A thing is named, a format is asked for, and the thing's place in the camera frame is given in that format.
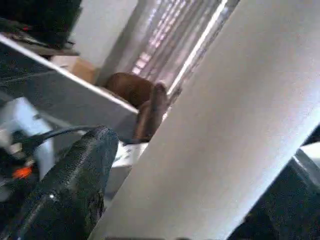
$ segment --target white pillar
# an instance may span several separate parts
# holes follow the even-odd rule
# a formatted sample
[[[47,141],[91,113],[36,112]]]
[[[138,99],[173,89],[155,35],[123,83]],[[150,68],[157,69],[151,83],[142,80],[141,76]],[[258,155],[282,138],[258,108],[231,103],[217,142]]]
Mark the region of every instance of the white pillar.
[[[241,0],[90,239],[225,239],[320,120],[320,1]]]

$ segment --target cardboard box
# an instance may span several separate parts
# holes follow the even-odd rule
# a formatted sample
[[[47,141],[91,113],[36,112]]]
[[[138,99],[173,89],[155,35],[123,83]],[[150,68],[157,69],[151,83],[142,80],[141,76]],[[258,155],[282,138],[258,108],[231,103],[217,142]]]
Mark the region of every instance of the cardboard box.
[[[51,61],[90,84],[96,82],[96,67],[79,56],[54,56]]]

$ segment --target orange light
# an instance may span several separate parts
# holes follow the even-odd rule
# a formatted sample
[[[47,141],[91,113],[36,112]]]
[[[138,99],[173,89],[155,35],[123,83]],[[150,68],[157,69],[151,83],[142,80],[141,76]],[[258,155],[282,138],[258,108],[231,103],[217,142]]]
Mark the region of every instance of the orange light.
[[[15,170],[12,176],[15,179],[24,179],[24,178],[27,178],[31,173],[32,173],[31,167],[27,166],[27,167],[22,167]]]

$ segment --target brown leather chair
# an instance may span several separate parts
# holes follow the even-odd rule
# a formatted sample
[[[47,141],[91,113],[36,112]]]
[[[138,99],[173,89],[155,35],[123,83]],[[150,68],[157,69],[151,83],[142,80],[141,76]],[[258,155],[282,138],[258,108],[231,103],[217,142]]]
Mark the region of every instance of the brown leather chair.
[[[118,72],[111,75],[103,87],[138,109],[150,99],[154,85],[140,76]]]
[[[133,138],[150,140],[160,126],[167,108],[166,88],[162,83],[157,83],[152,89],[150,99],[139,108]]]

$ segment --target black cable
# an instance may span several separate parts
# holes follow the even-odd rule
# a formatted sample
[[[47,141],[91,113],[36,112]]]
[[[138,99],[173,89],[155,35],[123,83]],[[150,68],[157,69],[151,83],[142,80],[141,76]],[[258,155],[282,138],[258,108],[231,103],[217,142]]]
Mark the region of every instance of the black cable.
[[[28,137],[25,140],[21,141],[22,144],[22,151],[27,155],[31,156],[35,149],[44,143],[44,141],[54,138],[56,136],[77,132],[77,131],[90,131],[97,128],[97,126],[88,126],[88,125],[79,125],[79,126],[70,126],[61,128],[58,130],[52,130],[43,134],[33,135],[31,137]],[[123,145],[134,145],[134,144],[142,144],[142,143],[148,143],[150,141],[149,138],[143,138],[143,139],[128,139],[128,138],[122,138],[119,137],[119,140],[123,142]]]
[[[58,135],[62,134],[67,134],[67,133],[72,133],[72,132],[77,132],[77,131],[90,131],[97,128],[97,126],[88,126],[88,125],[80,125],[80,126],[70,126],[70,127],[65,127],[61,128],[58,130],[52,130],[46,133],[43,133],[41,136],[43,141],[48,140],[50,138],[56,137]]]

